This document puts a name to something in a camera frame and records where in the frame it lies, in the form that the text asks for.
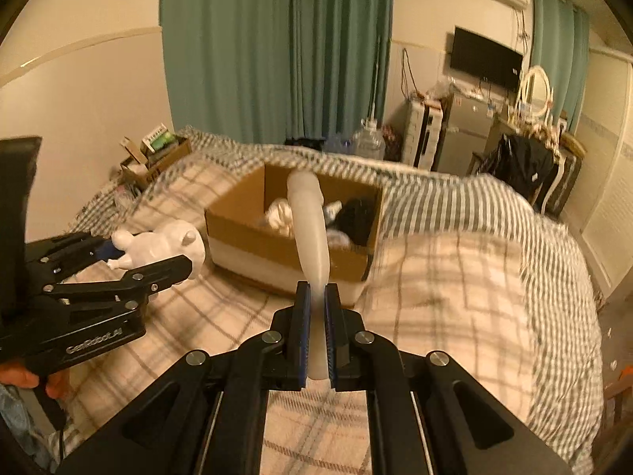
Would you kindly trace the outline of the person's left hand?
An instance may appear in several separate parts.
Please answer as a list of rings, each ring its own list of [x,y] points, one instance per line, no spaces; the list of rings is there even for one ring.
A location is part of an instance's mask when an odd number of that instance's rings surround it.
[[[40,384],[40,378],[30,372],[21,361],[12,360],[1,363],[0,383],[24,389],[35,389]],[[51,399],[64,399],[70,390],[69,371],[63,370],[48,375],[45,390]]]

